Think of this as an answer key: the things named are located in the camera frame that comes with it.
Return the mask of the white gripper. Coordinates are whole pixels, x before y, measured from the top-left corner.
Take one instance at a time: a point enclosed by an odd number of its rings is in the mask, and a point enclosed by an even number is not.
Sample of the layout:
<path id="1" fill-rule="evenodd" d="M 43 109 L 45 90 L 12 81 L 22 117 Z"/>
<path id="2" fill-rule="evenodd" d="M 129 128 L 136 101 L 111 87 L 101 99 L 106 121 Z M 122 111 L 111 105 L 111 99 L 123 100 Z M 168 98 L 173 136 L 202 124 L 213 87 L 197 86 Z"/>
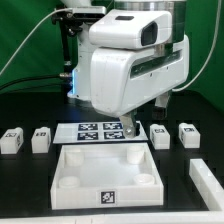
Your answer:
<path id="1" fill-rule="evenodd" d="M 188 76 L 187 36 L 173 45 L 170 55 L 155 57 L 154 53 L 153 47 L 139 51 L 98 48 L 92 56 L 92 105 L 101 114 L 121 116 L 124 136 L 127 138 L 136 136 L 135 115 L 130 111 L 158 96 L 153 118 L 165 119 L 170 100 L 167 91 L 185 82 Z"/>

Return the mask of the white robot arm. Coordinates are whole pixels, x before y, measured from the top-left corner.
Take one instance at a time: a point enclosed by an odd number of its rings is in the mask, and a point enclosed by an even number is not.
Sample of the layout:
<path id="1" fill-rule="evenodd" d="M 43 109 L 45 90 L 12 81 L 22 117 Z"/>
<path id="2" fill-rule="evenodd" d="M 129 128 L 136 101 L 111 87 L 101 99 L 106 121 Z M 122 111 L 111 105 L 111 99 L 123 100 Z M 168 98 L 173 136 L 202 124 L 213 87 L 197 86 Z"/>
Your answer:
<path id="1" fill-rule="evenodd" d="M 92 0 L 61 1 L 72 10 L 69 27 L 80 28 L 68 97 L 118 118 L 135 137 L 135 110 L 151 100 L 166 107 L 187 79 L 187 0 L 114 0 L 110 11 Z"/>

